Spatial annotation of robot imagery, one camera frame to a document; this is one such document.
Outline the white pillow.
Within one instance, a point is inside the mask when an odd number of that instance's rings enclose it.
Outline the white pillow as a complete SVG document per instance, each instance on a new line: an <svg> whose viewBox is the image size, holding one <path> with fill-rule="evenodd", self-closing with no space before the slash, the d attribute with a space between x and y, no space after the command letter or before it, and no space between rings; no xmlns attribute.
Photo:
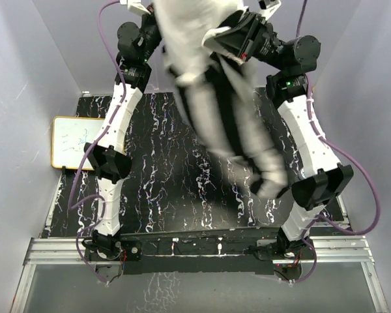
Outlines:
<svg viewBox="0 0 391 313"><path fill-rule="evenodd" d="M203 47L205 34L218 28L243 1L154 1L156 21L164 39L166 67L178 86L193 85L209 65L210 52Z"/></svg>

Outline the black white striped pillowcase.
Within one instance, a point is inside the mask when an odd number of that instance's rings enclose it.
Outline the black white striped pillowcase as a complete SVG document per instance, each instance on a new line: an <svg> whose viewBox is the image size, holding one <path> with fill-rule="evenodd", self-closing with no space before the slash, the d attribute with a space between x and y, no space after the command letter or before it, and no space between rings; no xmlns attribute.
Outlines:
<svg viewBox="0 0 391 313"><path fill-rule="evenodd" d="M201 144L212 154L249 167L250 191L279 198L289 186L283 154L257 115L245 67L218 57L196 78L175 78L177 104Z"/></svg>

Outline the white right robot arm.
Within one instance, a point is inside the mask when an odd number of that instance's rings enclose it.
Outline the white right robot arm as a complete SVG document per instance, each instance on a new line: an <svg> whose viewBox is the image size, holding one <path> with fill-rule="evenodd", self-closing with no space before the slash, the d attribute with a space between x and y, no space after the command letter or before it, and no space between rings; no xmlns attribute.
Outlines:
<svg viewBox="0 0 391 313"><path fill-rule="evenodd" d="M210 67L206 76L227 74L225 85L233 87L242 98L247 77L242 70L251 58L278 69L277 74L267 76L267 97L272 111L290 130L304 171L302 178L277 189L279 196L291 191L294 203L272 247L291 259L307 243L309 230L322 217L324 206L343 191L354 172L351 166L341 165L314 115L307 74L317 68L321 44L311 35L290 41L279 39L267 20L277 8L265 2L261 12L235 11L205 34L203 47L210 49L221 65Z"/></svg>

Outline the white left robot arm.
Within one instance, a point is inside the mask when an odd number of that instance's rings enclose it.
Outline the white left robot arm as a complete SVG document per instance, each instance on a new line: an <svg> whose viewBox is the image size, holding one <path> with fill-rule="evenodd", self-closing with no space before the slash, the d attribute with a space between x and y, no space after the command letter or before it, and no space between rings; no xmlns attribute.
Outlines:
<svg viewBox="0 0 391 313"><path fill-rule="evenodd" d="M95 142L86 143L84 147L95 171L99 195L98 222L87 246L107 260L115 260L122 250L118 238L120 197L132 166L131 158L124 153L124 139L149 82L151 67L147 61L162 39L156 18L150 12L142 15L140 25L123 23L117 30L117 38L115 64L119 70L113 96Z"/></svg>

